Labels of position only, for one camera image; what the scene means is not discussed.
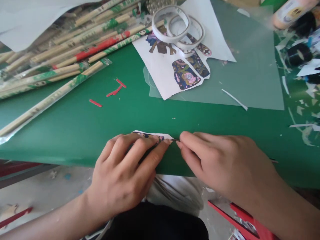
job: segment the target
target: left hand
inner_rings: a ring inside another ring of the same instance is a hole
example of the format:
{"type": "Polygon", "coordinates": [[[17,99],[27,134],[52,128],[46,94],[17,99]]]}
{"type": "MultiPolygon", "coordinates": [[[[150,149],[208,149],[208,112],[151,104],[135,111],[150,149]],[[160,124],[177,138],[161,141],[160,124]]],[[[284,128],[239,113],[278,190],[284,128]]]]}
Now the left hand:
{"type": "Polygon", "coordinates": [[[168,140],[161,141],[139,165],[145,152],[156,143],[156,139],[136,133],[120,134],[107,142],[96,162],[92,184],[84,193],[98,221],[106,222],[134,208],[146,196],[156,175],[155,168],[170,145],[168,140]]]}

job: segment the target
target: black tape roll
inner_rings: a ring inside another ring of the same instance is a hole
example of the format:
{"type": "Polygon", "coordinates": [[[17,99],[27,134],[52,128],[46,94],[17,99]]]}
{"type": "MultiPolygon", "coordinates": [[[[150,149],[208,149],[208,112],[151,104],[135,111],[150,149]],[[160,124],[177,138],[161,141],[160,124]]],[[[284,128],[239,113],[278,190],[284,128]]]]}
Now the black tape roll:
{"type": "Polygon", "coordinates": [[[307,12],[299,18],[291,28],[294,29],[300,37],[309,37],[317,28],[316,18],[312,12],[307,12]]]}
{"type": "Polygon", "coordinates": [[[313,55],[310,51],[310,48],[303,43],[298,43],[297,45],[288,49],[286,62],[288,62],[291,66],[299,66],[303,63],[311,61],[312,58],[313,55]]]}

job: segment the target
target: green table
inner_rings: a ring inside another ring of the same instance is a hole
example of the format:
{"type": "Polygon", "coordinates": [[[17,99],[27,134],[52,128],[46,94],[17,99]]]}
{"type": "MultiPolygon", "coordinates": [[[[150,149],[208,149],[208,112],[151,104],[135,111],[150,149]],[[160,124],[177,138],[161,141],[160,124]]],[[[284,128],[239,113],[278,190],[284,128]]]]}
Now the green table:
{"type": "MultiPolygon", "coordinates": [[[[292,120],[287,108],[285,111],[250,108],[245,112],[238,106],[151,98],[143,78],[144,63],[132,45],[109,58],[112,65],[89,78],[0,145],[0,158],[94,167],[108,139],[133,130],[169,133],[174,138],[179,138],[184,130],[246,135],[270,158],[279,161],[277,171],[287,183],[320,188],[320,149],[305,145],[300,132],[288,128],[292,120]],[[107,98],[106,94],[118,87],[116,78],[127,88],[107,98]],[[89,99],[103,107],[93,105],[89,99]]],[[[0,128],[67,81],[1,101],[0,128]]],[[[192,176],[175,144],[168,149],[157,173],[192,176]]]]}

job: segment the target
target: hand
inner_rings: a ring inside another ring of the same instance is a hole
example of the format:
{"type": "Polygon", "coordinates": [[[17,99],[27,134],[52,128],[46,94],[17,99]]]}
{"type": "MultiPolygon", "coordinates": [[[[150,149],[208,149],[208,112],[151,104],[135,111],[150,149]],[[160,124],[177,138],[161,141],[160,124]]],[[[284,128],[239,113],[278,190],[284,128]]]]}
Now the hand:
{"type": "Polygon", "coordinates": [[[271,160],[248,137],[182,132],[180,141],[182,157],[194,174],[247,211],[257,204],[261,191],[285,184],[271,160]]]}
{"type": "Polygon", "coordinates": [[[161,141],[139,165],[145,152],[156,143],[156,139],[136,133],[120,134],[107,142],[96,162],[92,184],[85,192],[92,214],[99,221],[106,222],[134,208],[146,196],[170,141],[161,141]]]}

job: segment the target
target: forearm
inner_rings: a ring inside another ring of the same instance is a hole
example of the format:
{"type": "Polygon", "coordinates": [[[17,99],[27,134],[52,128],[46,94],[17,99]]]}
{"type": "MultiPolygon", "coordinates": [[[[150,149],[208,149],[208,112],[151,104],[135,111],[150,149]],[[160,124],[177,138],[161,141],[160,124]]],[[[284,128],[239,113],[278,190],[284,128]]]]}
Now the forearm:
{"type": "Polygon", "coordinates": [[[282,179],[260,186],[257,201],[247,211],[281,240],[316,239],[320,211],[282,179]]]}
{"type": "Polygon", "coordinates": [[[0,239],[80,239],[103,222],[94,217],[86,193],[66,205],[23,224],[0,239]]]}

